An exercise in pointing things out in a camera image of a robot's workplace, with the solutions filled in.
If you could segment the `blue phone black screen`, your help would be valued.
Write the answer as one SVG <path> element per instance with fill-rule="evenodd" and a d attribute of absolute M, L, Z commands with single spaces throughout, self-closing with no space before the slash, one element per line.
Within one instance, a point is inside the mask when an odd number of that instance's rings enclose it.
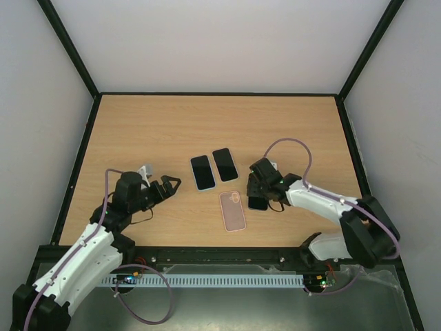
<path fill-rule="evenodd" d="M 250 210 L 266 211 L 268 209 L 268 202 L 264 197 L 248 197 L 247 205 Z"/>

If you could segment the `pink translucent phone case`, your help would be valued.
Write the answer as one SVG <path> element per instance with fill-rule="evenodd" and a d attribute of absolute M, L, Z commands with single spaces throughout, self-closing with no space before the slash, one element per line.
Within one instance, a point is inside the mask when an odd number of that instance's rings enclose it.
<path fill-rule="evenodd" d="M 225 230 L 227 232 L 244 230 L 246 221 L 239 192 L 220 193 L 219 200 Z"/>

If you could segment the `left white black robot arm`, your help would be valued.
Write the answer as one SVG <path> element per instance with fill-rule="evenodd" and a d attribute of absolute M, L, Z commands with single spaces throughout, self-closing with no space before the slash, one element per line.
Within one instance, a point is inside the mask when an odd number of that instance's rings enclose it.
<path fill-rule="evenodd" d="M 16 330 L 67 330 L 80 304 L 109 273 L 141 269 L 133 262 L 135 242 L 123 235 L 132 216 L 146 212 L 176 194 L 181 180 L 162 176 L 149 181 L 144 169 L 121 172 L 114 191 L 102 204 L 69 250 L 33 284 L 20 285 L 12 297 Z"/>

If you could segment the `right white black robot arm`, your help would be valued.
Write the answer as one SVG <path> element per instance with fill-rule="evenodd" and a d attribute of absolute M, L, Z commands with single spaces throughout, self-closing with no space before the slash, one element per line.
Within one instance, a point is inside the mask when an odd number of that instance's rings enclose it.
<path fill-rule="evenodd" d="M 296 174 L 283 176 L 267 158 L 250 167 L 249 193 L 267 202 L 302 208 L 340 227 L 332 234 L 317 232 L 302 245 L 300 261 L 315 270 L 326 260 L 353 259 L 365 268 L 373 268 L 383 259 L 396 259 L 400 234 L 373 196 L 361 199 L 321 190 Z"/>

